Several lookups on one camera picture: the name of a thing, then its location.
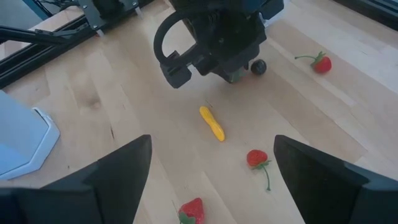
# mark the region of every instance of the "wood grain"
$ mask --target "wood grain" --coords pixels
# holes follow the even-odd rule
[[[1,186],[43,186],[144,133],[152,135],[154,154],[137,224],[178,223],[179,206],[195,197],[202,197],[209,224],[303,223],[277,164],[269,166],[266,192],[265,175],[245,162],[251,149],[274,160],[276,134],[398,179],[397,32],[331,0],[292,0],[267,29],[263,77],[230,85],[193,71],[174,90],[152,49],[172,12],[158,0],[143,9],[143,20],[132,17],[5,88],[48,112],[61,138],[41,170]],[[164,50],[192,44],[178,23]],[[313,73],[310,60],[294,60],[321,50],[333,61],[325,76]],[[224,128],[225,142],[200,117],[202,105]]]

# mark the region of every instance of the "yellow toy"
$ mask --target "yellow toy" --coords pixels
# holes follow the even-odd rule
[[[220,140],[221,142],[224,141],[225,140],[224,131],[221,128],[221,126],[217,123],[216,119],[214,119],[214,116],[211,114],[209,108],[207,108],[206,106],[201,106],[199,112],[202,118],[211,127],[211,130],[213,131],[217,139]]]

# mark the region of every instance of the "strawberry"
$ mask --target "strawberry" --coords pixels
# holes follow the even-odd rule
[[[314,59],[314,62],[311,64],[312,69],[319,74],[324,74],[331,70],[331,60],[329,57],[326,57],[325,55],[326,55],[326,53],[319,52],[317,57],[305,55],[305,56],[295,57],[294,59],[298,59],[298,58],[302,58],[302,57],[312,58],[312,59]]]
[[[178,211],[178,217],[182,224],[203,224],[205,221],[205,211],[201,198],[183,204]]]
[[[252,167],[252,169],[264,169],[264,171],[267,174],[267,180],[268,180],[267,190],[271,190],[271,188],[269,187],[269,175],[266,169],[266,166],[270,162],[268,160],[268,155],[261,150],[253,149],[246,156],[246,160],[249,166]]]

